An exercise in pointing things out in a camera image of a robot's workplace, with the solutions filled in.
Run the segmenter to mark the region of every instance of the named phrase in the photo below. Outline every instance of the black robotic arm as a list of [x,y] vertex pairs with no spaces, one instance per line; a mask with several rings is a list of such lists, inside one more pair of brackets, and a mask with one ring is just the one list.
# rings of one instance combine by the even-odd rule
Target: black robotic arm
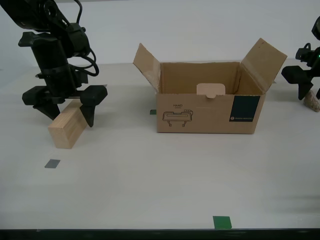
[[[108,95],[103,85],[91,85],[86,90],[77,88],[88,83],[88,75],[97,76],[99,68],[97,58],[92,51],[86,29],[79,25],[82,5],[75,23],[70,23],[59,10],[54,0],[0,0],[0,5],[23,29],[18,45],[31,47],[41,73],[36,77],[44,79],[46,86],[35,86],[22,95],[26,105],[32,105],[51,119],[55,119],[60,110],[58,104],[65,99],[80,99],[80,110],[90,127],[94,124],[95,107]],[[80,57],[87,60],[87,67],[74,66],[68,59]],[[93,67],[95,72],[87,69]]]
[[[315,21],[312,33],[320,41],[320,17]],[[311,50],[311,44],[307,43],[299,48],[295,59],[305,62],[311,69],[303,70],[300,66],[286,66],[281,74],[290,84],[298,84],[298,98],[302,100],[313,87],[311,83],[315,77],[320,77],[320,47]],[[320,99],[320,89],[316,94]]]

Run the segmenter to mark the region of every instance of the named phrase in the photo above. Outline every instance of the open cardboard box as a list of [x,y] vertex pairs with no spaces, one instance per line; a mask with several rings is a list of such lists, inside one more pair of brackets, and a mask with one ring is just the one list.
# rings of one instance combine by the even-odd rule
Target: open cardboard box
[[159,133],[253,134],[286,58],[260,38],[242,62],[160,63],[140,44],[133,64],[157,92]]

